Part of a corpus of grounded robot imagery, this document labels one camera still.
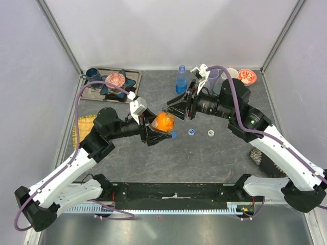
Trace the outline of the orange drink bottle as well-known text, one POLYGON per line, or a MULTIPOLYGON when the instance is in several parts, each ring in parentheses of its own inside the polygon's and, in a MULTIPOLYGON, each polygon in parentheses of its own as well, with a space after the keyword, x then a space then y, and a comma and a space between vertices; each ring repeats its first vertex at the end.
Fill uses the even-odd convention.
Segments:
POLYGON ((151 126, 157 130, 169 133, 173 130, 175 125, 176 117, 167 112, 159 113, 153 122, 151 122, 151 126))

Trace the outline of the blue water bottle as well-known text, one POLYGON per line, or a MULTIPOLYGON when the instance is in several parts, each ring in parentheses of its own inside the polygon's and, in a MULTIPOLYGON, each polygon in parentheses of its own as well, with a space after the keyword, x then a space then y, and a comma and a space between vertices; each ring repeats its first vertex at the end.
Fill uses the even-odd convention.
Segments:
POLYGON ((179 66, 176 77, 175 91, 177 94, 183 94, 188 87, 189 76, 184 65, 179 66))

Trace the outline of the Pocari Sweat bottle cap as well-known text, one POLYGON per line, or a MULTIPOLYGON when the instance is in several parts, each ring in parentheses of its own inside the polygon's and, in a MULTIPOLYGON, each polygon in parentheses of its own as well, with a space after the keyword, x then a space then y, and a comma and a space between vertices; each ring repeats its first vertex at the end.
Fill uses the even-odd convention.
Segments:
POLYGON ((189 129, 188 134, 189 134, 190 136, 195 135, 195 130, 194 130, 194 129, 189 129))

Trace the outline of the clear Pocari Sweat bottle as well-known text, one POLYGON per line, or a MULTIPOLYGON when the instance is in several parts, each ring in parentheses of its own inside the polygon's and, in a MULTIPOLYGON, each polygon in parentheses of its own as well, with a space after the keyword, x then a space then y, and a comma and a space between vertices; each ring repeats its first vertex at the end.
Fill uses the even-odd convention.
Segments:
POLYGON ((221 87, 222 87, 222 83, 227 80, 227 75, 223 72, 219 78, 217 79, 215 85, 214 85, 214 88, 213 88, 213 93, 215 94, 219 94, 220 93, 220 90, 221 90, 221 87))

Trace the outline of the green white bottle cap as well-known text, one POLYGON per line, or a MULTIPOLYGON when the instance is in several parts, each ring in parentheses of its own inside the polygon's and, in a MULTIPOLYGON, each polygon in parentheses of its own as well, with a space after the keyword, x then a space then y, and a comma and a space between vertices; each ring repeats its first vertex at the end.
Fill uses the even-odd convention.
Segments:
POLYGON ((208 130, 207 134, 209 137, 213 137, 215 135, 215 132, 214 130, 208 130))

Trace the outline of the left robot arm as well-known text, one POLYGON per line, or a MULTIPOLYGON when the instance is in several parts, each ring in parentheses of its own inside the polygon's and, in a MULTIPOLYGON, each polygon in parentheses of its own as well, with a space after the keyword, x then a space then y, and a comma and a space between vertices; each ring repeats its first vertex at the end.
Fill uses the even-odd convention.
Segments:
POLYGON ((39 232, 75 205, 89 200, 108 200, 113 196, 114 186, 103 174, 94 175, 72 189, 67 187, 114 150, 114 139, 139 135, 143 143, 152 146, 172 137, 170 132, 175 119, 166 112, 155 115, 146 109, 137 119, 121 120, 113 108, 103 108, 93 120, 90 133, 68 159, 37 184, 16 189, 18 215, 23 214, 30 228, 39 232))

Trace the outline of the purple plastic cup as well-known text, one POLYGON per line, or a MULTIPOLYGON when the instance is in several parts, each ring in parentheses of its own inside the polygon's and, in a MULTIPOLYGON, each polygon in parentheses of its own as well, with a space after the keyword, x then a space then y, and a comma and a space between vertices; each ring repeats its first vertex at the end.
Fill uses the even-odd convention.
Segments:
POLYGON ((212 69, 209 73, 208 79, 205 83, 205 87, 211 92, 220 76, 220 71, 218 69, 212 69))

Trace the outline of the metal tray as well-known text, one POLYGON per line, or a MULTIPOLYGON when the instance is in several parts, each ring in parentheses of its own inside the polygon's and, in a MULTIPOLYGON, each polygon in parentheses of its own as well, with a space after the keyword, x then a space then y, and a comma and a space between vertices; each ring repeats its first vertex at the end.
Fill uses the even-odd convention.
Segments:
MULTIPOLYGON (((92 68, 98 69, 101 76, 108 76, 114 72, 119 72, 120 70, 122 70, 120 68, 100 68, 100 67, 92 67, 92 68)), ((125 70, 126 76, 128 78, 136 81, 136 84, 133 86, 135 89, 135 91, 133 93, 137 94, 138 90, 139 90, 139 85, 141 82, 142 72, 139 70, 134 70, 134 69, 124 69, 124 70, 125 70)), ((119 101, 115 101, 115 100, 105 100, 104 96, 100 95, 100 90, 101 90, 102 86, 108 85, 108 86, 112 86, 115 89, 117 89, 117 86, 110 84, 110 83, 106 83, 103 80, 88 82, 86 85, 87 85, 87 88, 84 89, 84 91, 81 95, 82 99, 93 100, 93 101, 104 101, 104 102, 116 102, 116 103, 128 103, 129 102, 127 94, 125 94, 126 99, 127 99, 125 102, 119 102, 119 101)))

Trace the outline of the blue star-shaped dish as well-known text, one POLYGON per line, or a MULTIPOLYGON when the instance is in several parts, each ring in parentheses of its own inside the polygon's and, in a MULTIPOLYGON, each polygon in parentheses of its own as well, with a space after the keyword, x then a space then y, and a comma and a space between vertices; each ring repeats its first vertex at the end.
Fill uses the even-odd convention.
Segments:
MULTIPOLYGON (((128 78, 126 76, 126 72, 124 69, 120 70, 119 72, 114 72, 114 73, 120 73, 123 74, 126 78, 126 83, 125 86, 122 88, 123 90, 127 91, 127 92, 134 92, 134 85, 136 84, 135 80, 132 80, 130 78, 128 78)), ((115 101, 119 101, 119 102, 125 102, 126 99, 126 95, 124 93, 122 93, 120 90, 117 90, 115 88, 113 88, 112 86, 108 86, 108 85, 103 85, 101 90, 100 90, 100 95, 104 96, 105 100, 115 100, 115 101)))

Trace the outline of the red patterned bowl on tray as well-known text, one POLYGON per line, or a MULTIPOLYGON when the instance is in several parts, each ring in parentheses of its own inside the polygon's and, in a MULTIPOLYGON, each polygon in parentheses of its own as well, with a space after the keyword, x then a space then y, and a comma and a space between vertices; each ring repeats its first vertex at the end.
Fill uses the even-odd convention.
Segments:
POLYGON ((106 77, 105 82, 123 88, 126 83, 126 78, 121 73, 112 73, 106 77))

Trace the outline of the pink plastic cup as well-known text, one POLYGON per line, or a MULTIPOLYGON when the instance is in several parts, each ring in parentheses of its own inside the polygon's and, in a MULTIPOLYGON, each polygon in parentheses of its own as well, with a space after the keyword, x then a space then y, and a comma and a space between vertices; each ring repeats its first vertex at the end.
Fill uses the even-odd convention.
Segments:
POLYGON ((234 68, 227 68, 227 71, 229 72, 230 76, 233 78, 233 79, 237 79, 238 76, 239 76, 239 73, 236 69, 234 68))

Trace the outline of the red white floral bowl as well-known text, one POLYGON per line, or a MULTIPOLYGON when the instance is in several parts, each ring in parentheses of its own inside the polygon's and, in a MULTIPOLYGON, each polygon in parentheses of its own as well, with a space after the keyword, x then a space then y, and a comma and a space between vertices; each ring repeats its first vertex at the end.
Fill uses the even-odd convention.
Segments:
POLYGON ((245 86, 250 86, 257 81, 257 75, 250 69, 241 69, 238 71, 238 79, 241 80, 245 86))

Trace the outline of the blue ceramic cup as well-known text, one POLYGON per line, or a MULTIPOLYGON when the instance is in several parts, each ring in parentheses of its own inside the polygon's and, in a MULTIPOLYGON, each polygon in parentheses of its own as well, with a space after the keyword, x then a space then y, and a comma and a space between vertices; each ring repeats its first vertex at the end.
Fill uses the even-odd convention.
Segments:
POLYGON ((90 68, 88 69, 83 75, 83 80, 85 81, 84 84, 87 84, 88 82, 94 82, 94 81, 102 81, 102 76, 98 69, 96 68, 90 68))

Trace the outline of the black floral rectangular dish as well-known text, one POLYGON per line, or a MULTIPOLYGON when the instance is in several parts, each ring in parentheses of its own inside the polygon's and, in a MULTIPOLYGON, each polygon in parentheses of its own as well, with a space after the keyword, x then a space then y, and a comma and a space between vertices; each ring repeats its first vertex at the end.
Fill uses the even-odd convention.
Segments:
POLYGON ((249 157, 270 178, 284 178, 286 174, 259 149, 253 148, 249 157))

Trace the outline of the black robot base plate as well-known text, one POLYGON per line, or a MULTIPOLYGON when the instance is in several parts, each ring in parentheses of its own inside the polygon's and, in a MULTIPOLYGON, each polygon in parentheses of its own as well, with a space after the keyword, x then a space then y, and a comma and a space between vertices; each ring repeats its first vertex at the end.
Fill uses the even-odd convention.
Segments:
POLYGON ((228 203, 260 203, 239 184, 116 182, 96 201, 113 203, 116 209, 224 208, 228 203))

